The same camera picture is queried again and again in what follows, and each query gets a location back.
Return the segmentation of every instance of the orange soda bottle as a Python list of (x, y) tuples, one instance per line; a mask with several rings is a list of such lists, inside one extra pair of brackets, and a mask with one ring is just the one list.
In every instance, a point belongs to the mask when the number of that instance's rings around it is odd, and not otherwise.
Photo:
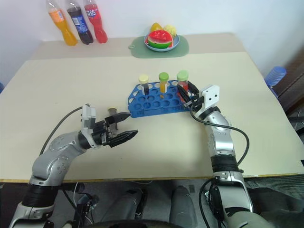
[(61, 10), (61, 8), (57, 5), (55, 0), (46, 0), (48, 14), (51, 16), (55, 25), (62, 32), (63, 39), (65, 43), (69, 46), (74, 46), (77, 44), (77, 39), (71, 32), (67, 20)]

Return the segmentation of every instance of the blue test tube rack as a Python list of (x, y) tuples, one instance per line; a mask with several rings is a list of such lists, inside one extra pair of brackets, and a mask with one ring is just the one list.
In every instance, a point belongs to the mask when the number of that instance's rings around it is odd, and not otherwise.
[(168, 113), (187, 112), (188, 108), (182, 106), (177, 95), (177, 80), (167, 83), (167, 92), (162, 94), (159, 82), (149, 83), (149, 94), (143, 95), (141, 85), (138, 84), (128, 97), (128, 109), (131, 117), (143, 117), (149, 115), (161, 115)]

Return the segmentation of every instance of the small vial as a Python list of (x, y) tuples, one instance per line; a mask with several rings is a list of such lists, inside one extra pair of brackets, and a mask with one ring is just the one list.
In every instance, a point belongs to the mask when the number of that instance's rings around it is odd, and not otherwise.
[[(117, 108), (115, 108), (115, 107), (109, 107), (108, 108), (108, 112), (109, 112), (110, 115), (115, 115), (115, 114), (117, 114)], [(117, 134), (117, 130), (118, 130), (117, 123), (110, 124), (110, 131), (112, 132), (112, 134), (116, 135)]]
[[(188, 78), (189, 78), (189, 73), (187, 70), (181, 70), (177, 74), (178, 84), (182, 86), (187, 92), (188, 92)], [(184, 102), (184, 99), (182, 99), (180, 93), (178, 93), (178, 95), (181, 98), (181, 100)]]
[(166, 72), (161, 72), (158, 75), (158, 78), (160, 80), (160, 92), (162, 94), (165, 94), (167, 92), (167, 83), (168, 83), (169, 75)]
[(142, 86), (142, 94), (148, 95), (149, 94), (149, 84), (148, 84), (149, 76), (142, 74), (139, 76), (138, 81)]

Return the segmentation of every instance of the bottle cap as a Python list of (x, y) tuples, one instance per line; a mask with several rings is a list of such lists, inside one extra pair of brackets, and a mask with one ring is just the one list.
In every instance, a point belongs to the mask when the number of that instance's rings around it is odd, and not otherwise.
[(146, 84), (146, 83), (148, 83), (148, 81), (149, 81), (149, 76), (148, 76), (148, 75), (145, 75), (145, 74), (139, 75), (138, 81), (139, 81), (141, 84)]
[(177, 80), (179, 81), (187, 81), (189, 77), (189, 73), (187, 70), (181, 70), (178, 74), (177, 74)]
[(159, 78), (160, 81), (168, 81), (169, 75), (168, 75), (168, 73), (166, 73), (166, 72), (161, 72), (161, 73), (158, 75), (158, 78)]
[(115, 107), (108, 107), (108, 111), (111, 111), (111, 110), (117, 111), (117, 108), (115, 108)]

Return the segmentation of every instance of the table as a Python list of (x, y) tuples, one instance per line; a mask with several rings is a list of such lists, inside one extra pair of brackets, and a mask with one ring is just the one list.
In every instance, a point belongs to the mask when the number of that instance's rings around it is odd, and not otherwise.
[[(240, 165), (245, 177), (304, 173), (303, 145), (241, 42), (232, 34), (186, 38), (188, 55), (159, 59), (130, 56), (132, 38), (75, 47), (42, 43), (0, 95), (0, 181), (27, 182), (45, 139), (72, 109), (90, 103), (97, 121), (108, 116), (110, 106), (128, 111), (127, 97), (139, 74), (157, 81), (165, 71), (175, 79), (181, 69), (188, 70), (189, 80), (199, 88), (220, 86), (218, 107), (250, 138)], [(118, 128), (139, 133), (117, 147), (91, 149), (77, 157), (65, 182), (212, 176), (205, 127), (189, 113), (128, 118)], [(80, 112), (55, 136), (79, 129)], [(246, 142), (237, 132), (232, 138), (239, 159)]]

